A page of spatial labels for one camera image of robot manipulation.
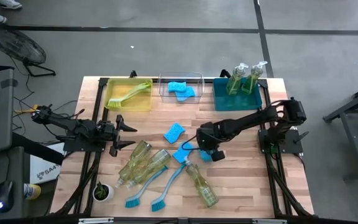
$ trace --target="blue sponge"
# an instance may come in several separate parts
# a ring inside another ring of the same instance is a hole
[[[179,83],[179,82],[170,82],[168,83],[168,92],[186,92],[186,82]]]
[[[184,150],[184,149],[182,149],[182,146],[183,146],[184,149],[194,149],[194,146],[192,144],[190,144],[189,142],[186,143],[185,145],[183,145],[183,143],[181,143],[179,148],[178,148],[178,150],[172,154],[172,156],[179,163],[184,163],[185,162],[185,157],[189,156],[189,154],[191,152],[193,152],[192,150]]]
[[[180,126],[180,124],[175,123],[171,126],[169,131],[164,134],[164,137],[167,139],[169,143],[172,144],[178,140],[180,134],[184,131],[185,129],[182,126]]]
[[[204,150],[200,150],[200,157],[202,158],[202,160],[204,160],[204,162],[211,162],[212,161],[211,155],[209,155]]]
[[[191,86],[186,87],[186,92],[175,92],[175,94],[177,95],[177,100],[180,102],[187,100],[187,98],[189,97],[196,96],[196,94],[194,93],[194,89]]]

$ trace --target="electric fan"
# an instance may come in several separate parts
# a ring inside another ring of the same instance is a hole
[[[0,24],[0,51],[8,56],[15,58],[23,63],[25,69],[32,77],[55,76],[55,71],[40,66],[45,63],[47,55],[45,51],[35,43],[30,37],[16,30],[8,30],[6,25]],[[50,73],[34,75],[30,67],[37,67],[49,71]]]

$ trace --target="concrete floor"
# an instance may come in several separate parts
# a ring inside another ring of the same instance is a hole
[[[256,29],[251,0],[22,0],[21,11],[1,11],[10,25],[100,27],[195,27]],[[358,30],[358,0],[260,0],[266,29]],[[78,96],[85,75],[158,75],[195,71],[215,77],[239,62],[263,60],[259,34],[24,32],[47,53],[56,77],[31,78],[35,91],[25,102],[58,106]],[[358,170],[341,122],[321,119],[358,90],[358,36],[268,35],[274,77],[284,78],[290,96],[301,100],[308,120],[300,131],[315,214],[358,221],[358,182],[343,175]],[[0,52],[0,65],[13,65]],[[15,72],[18,98],[28,94],[26,76]],[[72,113],[75,104],[62,113]],[[26,137],[53,139],[24,120]],[[57,134],[62,130],[53,129]]]

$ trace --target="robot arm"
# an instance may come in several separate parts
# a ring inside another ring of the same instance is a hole
[[[283,111],[277,112],[277,107],[283,106]],[[239,119],[224,119],[216,123],[202,124],[196,131],[198,146],[207,151],[213,161],[224,159],[224,153],[218,150],[219,144],[228,142],[239,135],[241,131],[268,122],[277,122],[269,128],[268,141],[278,144],[285,140],[285,133],[292,127],[301,125],[306,115],[300,101],[294,98],[273,102],[265,109]]]
[[[64,151],[102,151],[106,146],[106,141],[112,141],[109,153],[116,157],[117,150],[135,143],[134,141],[120,140],[120,131],[137,131],[125,125],[124,118],[121,115],[117,115],[116,126],[114,126],[110,121],[95,123],[89,119],[74,118],[82,113],[84,109],[77,115],[66,117],[54,113],[50,107],[51,105],[38,106],[31,118],[36,123],[43,125],[53,124],[67,130],[67,136],[56,136],[58,140],[65,142]]]

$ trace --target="glass bottle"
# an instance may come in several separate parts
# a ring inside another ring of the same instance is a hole
[[[226,85],[226,92],[228,95],[237,94],[238,89],[240,89],[241,78],[246,74],[246,68],[248,68],[248,65],[240,63],[239,66],[233,69],[233,74]]]
[[[131,174],[134,172],[134,169],[146,160],[147,155],[149,154],[152,145],[141,140],[140,143],[133,150],[129,161],[127,164],[118,172],[119,179],[115,187],[120,187],[126,180],[131,177]]]
[[[186,159],[186,165],[186,172],[194,180],[198,195],[208,208],[212,207],[219,201],[212,187],[209,186],[208,182],[201,176],[197,165],[192,164],[188,159]]]
[[[251,74],[247,77],[246,81],[241,87],[243,93],[250,95],[254,92],[258,83],[258,78],[264,73],[263,67],[267,62],[259,62],[259,64],[252,66]]]
[[[171,155],[165,150],[159,150],[156,152],[143,167],[138,169],[132,176],[132,180],[127,184],[127,188],[136,184],[143,184],[148,180],[155,172],[160,170],[165,164],[169,162]]]

